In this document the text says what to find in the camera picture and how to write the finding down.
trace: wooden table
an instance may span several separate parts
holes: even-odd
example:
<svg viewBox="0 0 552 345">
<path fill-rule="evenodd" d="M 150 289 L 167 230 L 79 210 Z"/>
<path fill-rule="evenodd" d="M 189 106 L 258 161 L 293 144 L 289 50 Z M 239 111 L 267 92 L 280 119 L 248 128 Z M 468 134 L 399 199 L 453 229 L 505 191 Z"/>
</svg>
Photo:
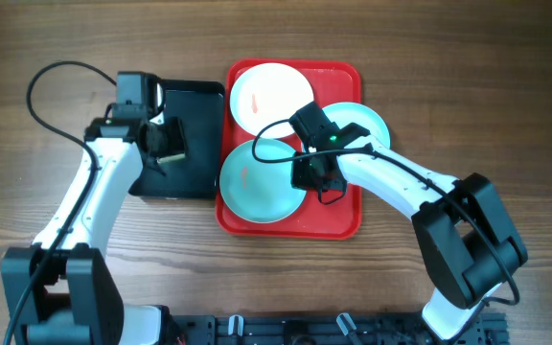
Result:
<svg viewBox="0 0 552 345">
<path fill-rule="evenodd" d="M 39 68 L 77 59 L 111 76 L 141 70 L 224 83 L 240 58 L 344 60 L 363 77 L 363 101 L 390 126 L 394 150 L 438 172 L 483 173 L 497 186 L 530 260 L 515 275 L 520 305 L 496 309 L 507 312 L 514 344 L 552 343 L 551 4 L 41 2 L 0 0 L 0 260 L 45 226 L 80 161 L 78 147 L 26 110 Z M 34 104 L 49 123 L 81 135 L 114 92 L 65 67 L 39 82 Z M 300 241 L 230 237 L 212 200 L 130 196 L 107 263 L 126 302 L 176 314 L 419 310 L 433 285 L 410 223 L 373 195 L 363 202 L 352 239 Z M 0 278 L 0 341 L 8 317 Z"/>
</svg>

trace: red stain on plate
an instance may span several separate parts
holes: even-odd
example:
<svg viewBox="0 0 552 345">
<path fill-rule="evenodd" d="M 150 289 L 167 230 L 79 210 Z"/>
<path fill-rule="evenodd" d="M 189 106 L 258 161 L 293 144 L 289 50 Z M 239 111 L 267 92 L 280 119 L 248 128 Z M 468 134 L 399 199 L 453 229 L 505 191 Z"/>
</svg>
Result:
<svg viewBox="0 0 552 345">
<path fill-rule="evenodd" d="M 253 94 L 253 104 L 250 106 L 253 109 L 253 113 L 257 114 L 257 111 L 259 111 L 259 108 L 257 107 L 257 100 L 255 100 L 255 94 Z"/>
<path fill-rule="evenodd" d="M 246 176 L 248 175 L 248 168 L 244 167 L 242 170 L 241 170 L 241 175 L 240 175 L 240 178 L 241 178 L 241 187 L 242 188 L 246 188 Z"/>
</svg>

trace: light blue plate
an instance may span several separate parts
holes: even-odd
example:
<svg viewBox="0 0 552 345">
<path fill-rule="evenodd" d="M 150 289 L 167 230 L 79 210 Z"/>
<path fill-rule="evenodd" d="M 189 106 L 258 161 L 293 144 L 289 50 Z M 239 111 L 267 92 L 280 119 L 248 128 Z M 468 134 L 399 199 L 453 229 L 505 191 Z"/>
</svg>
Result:
<svg viewBox="0 0 552 345">
<path fill-rule="evenodd" d="M 328 119 L 344 128 L 351 122 L 356 122 L 368 128 L 370 133 L 379 139 L 386 148 L 391 148 L 391 137 L 387 124 L 376 111 L 363 104 L 342 102 L 334 103 L 323 108 Z"/>
<path fill-rule="evenodd" d="M 306 191 L 291 187 L 291 162 L 260 163 L 253 158 L 252 140 L 234 149 L 220 170 L 220 194 L 225 204 L 238 217 L 271 223 L 285 219 L 304 201 Z M 264 159 L 291 157 L 289 145 L 260 139 L 257 156 Z"/>
</svg>

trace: black tray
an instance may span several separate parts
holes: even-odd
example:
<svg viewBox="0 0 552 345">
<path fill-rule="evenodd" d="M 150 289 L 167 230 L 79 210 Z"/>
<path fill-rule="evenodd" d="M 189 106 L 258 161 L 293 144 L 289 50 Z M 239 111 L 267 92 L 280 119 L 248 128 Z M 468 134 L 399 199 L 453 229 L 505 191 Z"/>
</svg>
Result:
<svg viewBox="0 0 552 345">
<path fill-rule="evenodd" d="M 163 80 L 164 117 L 178 117 L 186 138 L 184 159 L 146 165 L 129 193 L 133 196 L 209 198 L 217 195 L 225 88 L 216 81 Z"/>
</svg>

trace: cable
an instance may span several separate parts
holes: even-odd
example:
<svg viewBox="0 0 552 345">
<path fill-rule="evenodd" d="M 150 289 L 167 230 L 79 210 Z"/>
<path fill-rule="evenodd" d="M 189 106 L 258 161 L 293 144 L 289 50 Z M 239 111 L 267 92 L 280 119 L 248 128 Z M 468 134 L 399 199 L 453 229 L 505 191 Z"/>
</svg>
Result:
<svg viewBox="0 0 552 345">
<path fill-rule="evenodd" d="M 103 118 L 104 119 L 107 119 L 107 116 L 110 114 L 110 111 L 112 110 L 112 106 L 114 105 L 115 103 L 109 103 L 106 107 L 105 107 L 105 113 L 103 114 Z"/>
<path fill-rule="evenodd" d="M 485 244 L 485 246 L 487 247 L 487 249 L 491 253 L 491 256 L 494 258 L 495 262 L 497 263 L 497 266 L 499 267 L 499 270 L 501 271 L 502 276 L 506 279 L 506 281 L 508 282 L 508 285 L 510 286 L 511 291 L 513 292 L 514 300 L 507 300 L 507 299 L 499 298 L 499 297 L 485 297 L 483 299 L 483 302 L 484 303 L 497 302 L 497 303 L 505 304 L 505 305 L 508 305 L 508 306 L 515 306 L 516 304 L 518 304 L 518 302 L 520 301 L 520 294 L 518 292 L 518 287 L 517 287 L 517 284 L 515 283 L 515 280 L 513 279 L 512 274 L 510 274 L 510 272 L 508 271 L 508 268 L 506 267 L 506 264 L 499 257 L 499 255 L 497 254 L 497 251 L 495 251 L 495 247 L 489 241 L 489 239 L 487 238 L 487 235 L 485 235 L 485 233 L 480 229 L 478 224 L 476 224 L 474 219 L 472 219 L 472 217 L 470 216 L 470 214 L 468 214 L 468 212 L 466 212 L 466 210 L 464 210 L 455 200 L 453 200 L 449 196 L 449 194 L 447 194 L 442 188 L 436 186 L 430 179 L 423 177 L 418 172 L 415 172 L 410 167 L 406 166 L 404 163 L 402 163 L 402 162 L 400 162 L 400 161 L 398 161 L 394 158 L 391 158 L 389 156 L 386 156 L 384 154 L 378 153 L 376 151 L 373 151 L 372 153 L 366 153 L 366 154 L 370 154 L 373 157 L 380 158 L 384 161 L 387 161 L 387 162 L 397 166 L 398 168 L 402 169 L 403 171 L 411 174 L 416 179 L 418 179 L 421 182 L 425 183 L 427 185 L 427 187 L 431 188 L 436 193 L 438 193 L 455 211 L 457 211 L 457 213 L 467 223 L 470 224 L 472 229 L 476 232 L 476 234 L 478 234 L 480 239 L 483 241 L 483 243 Z"/>
<path fill-rule="evenodd" d="M 263 159 L 257 156 L 257 152 L 255 151 L 255 148 L 257 147 L 257 142 L 259 142 L 259 138 L 261 138 L 262 134 L 265 133 L 266 130 L 277 126 L 279 124 L 287 123 L 288 120 L 280 120 L 273 124 L 267 125 L 264 129 L 260 130 L 255 139 L 253 140 L 253 146 L 251 148 L 251 152 L 253 154 L 253 158 L 255 158 L 257 161 L 261 163 L 286 163 L 286 162 L 292 162 L 295 160 L 301 160 L 301 159 L 308 159 L 316 156 L 326 155 L 326 154 L 352 154 L 352 153 L 364 153 L 366 152 L 363 149 L 327 149 L 320 152 L 312 152 L 312 153 L 304 153 L 300 154 L 298 156 L 294 157 L 287 157 L 287 158 L 280 158 L 280 159 Z"/>
<path fill-rule="evenodd" d="M 387 162 L 397 166 L 398 168 L 404 170 L 405 172 L 411 174 L 413 177 L 417 178 L 419 181 L 425 183 L 427 185 L 427 187 L 431 188 L 436 193 L 438 193 L 467 223 L 470 224 L 472 229 L 476 232 L 476 234 L 478 234 L 480 239 L 483 241 L 483 243 L 485 244 L 485 246 L 489 250 L 491 256 L 494 258 L 495 262 L 497 263 L 497 266 L 499 267 L 499 270 L 502 273 L 502 277 L 505 278 L 505 280 L 508 282 L 508 285 L 510 286 L 511 291 L 513 292 L 514 299 L 513 300 L 507 300 L 507 299 L 504 299 L 504 298 L 490 296 L 490 297 L 483 298 L 482 302 L 485 305 L 488 305 L 489 302 L 496 302 L 496 303 L 500 303 L 500 304 L 504 304 L 504 305 L 508 305 L 508 306 L 515 306 L 516 304 L 518 304 L 518 302 L 520 301 L 520 293 L 518 291 L 517 284 L 515 283 L 515 279 L 513 279 L 513 276 L 508 271 L 508 268 L 506 267 L 506 264 L 499 257 L 499 255 L 497 254 L 497 251 L 495 251 L 495 247 L 489 241 L 489 239 L 487 238 L 487 235 L 485 235 L 485 233 L 482 232 L 480 227 L 476 224 L 476 222 L 474 221 L 474 219 L 472 219 L 472 217 L 468 214 L 468 212 L 466 212 L 466 210 L 464 210 L 457 202 L 455 202 L 455 200 L 453 200 L 449 196 L 449 194 L 447 194 L 442 188 L 436 186 L 430 179 L 423 177 L 418 172 L 415 172 L 410 167 L 406 166 L 404 163 L 402 163 L 402 162 L 400 162 L 400 161 L 398 161 L 394 158 L 391 158 L 389 156 L 386 156 L 384 154 L 378 153 L 376 151 L 368 152 L 366 149 L 327 149 L 327 150 L 324 150 L 324 151 L 305 153 L 305 154 L 300 154 L 300 155 L 293 156 L 293 157 L 280 158 L 280 159 L 263 159 L 263 158 L 257 157 L 257 152 L 255 152 L 255 148 L 257 146 L 257 142 L 259 141 L 259 138 L 261 137 L 261 135 L 264 134 L 268 129 L 270 129 L 274 126 L 277 126 L 279 124 L 286 123 L 286 122 L 288 122 L 288 119 L 280 120 L 280 121 L 277 121 L 275 123 L 272 123 L 272 124 L 266 126 L 261 131 L 259 131 L 259 133 L 255 137 L 255 139 L 253 140 L 253 146 L 252 146 L 252 149 L 251 149 L 253 157 L 256 160 L 258 160 L 259 162 L 262 162 L 262 163 L 285 163 L 285 162 L 292 162 L 292 161 L 295 161 L 295 160 L 308 159 L 308 158 L 311 158 L 311 157 L 320 156 L 320 155 L 327 155 L 327 154 L 342 155 L 342 154 L 362 153 L 362 154 L 369 154 L 373 157 L 382 159 L 384 161 L 387 161 Z"/>
<path fill-rule="evenodd" d="M 76 203 L 74 204 L 74 207 L 72 208 L 69 216 L 67 216 L 67 219 L 65 222 L 63 222 L 63 225 L 58 231 L 57 236 L 55 237 L 55 240 L 51 244 L 51 246 L 46 250 L 46 253 L 40 260 L 37 268 L 35 269 L 35 272 L 31 276 L 31 280 L 23 290 L 23 293 L 20 295 L 20 299 L 18 300 L 18 304 L 16 304 L 16 308 L 14 310 L 14 313 L 12 314 L 10 318 L 10 323 L 8 324 L 8 329 L 6 330 L 6 336 L 4 337 L 4 345 L 8 345 L 12 343 L 12 336 L 14 334 L 14 330 L 16 329 L 16 324 L 18 323 L 18 319 L 20 318 L 20 312 L 22 311 L 23 307 L 25 306 L 25 303 L 27 302 L 27 299 L 29 298 L 29 295 L 31 294 L 32 290 L 35 288 L 35 284 L 40 280 L 42 275 L 44 274 L 44 271 L 47 267 L 47 263 L 50 261 L 50 259 L 55 254 L 55 250 L 57 247 L 62 243 L 63 239 L 65 239 L 65 236 L 67 235 L 68 231 L 70 230 L 69 227 L 76 218 L 76 215 L 78 211 L 80 210 L 82 204 L 84 203 L 84 200 L 86 199 L 86 196 L 88 195 L 89 191 L 91 190 L 91 187 L 93 185 L 93 182 L 95 181 L 95 176 L 97 174 L 97 157 L 95 155 L 95 152 L 91 148 L 88 147 L 82 140 L 72 136 L 71 134 L 68 134 L 54 126 L 51 126 L 47 123 L 45 123 L 42 119 L 37 116 L 37 114 L 34 111 L 34 106 L 31 101 L 31 95 L 34 90 L 35 83 L 37 80 L 46 72 L 52 70 L 53 68 L 63 66 L 63 65 L 76 65 L 84 68 L 88 68 L 89 70 L 96 72 L 100 76 L 104 77 L 106 80 L 108 80 L 113 85 L 116 85 L 116 81 L 109 77 L 106 73 L 102 72 L 101 70 L 97 69 L 96 67 L 93 67 L 89 64 L 78 62 L 78 61 L 60 61 L 52 63 L 41 70 L 37 72 L 34 76 L 34 78 L 29 82 L 29 86 L 27 87 L 27 96 L 26 96 L 26 102 L 27 102 L 27 109 L 29 110 L 29 113 L 31 116 L 43 127 L 46 129 L 52 131 L 53 133 L 56 133 L 68 140 L 71 140 L 72 142 L 78 144 L 81 146 L 86 152 L 88 153 L 89 157 L 91 158 L 91 168 L 88 175 L 88 179 L 86 180 L 86 184 L 84 185 L 84 188 L 82 188 L 82 191 L 80 193 L 80 196 L 78 197 L 78 200 L 76 200 Z"/>
</svg>

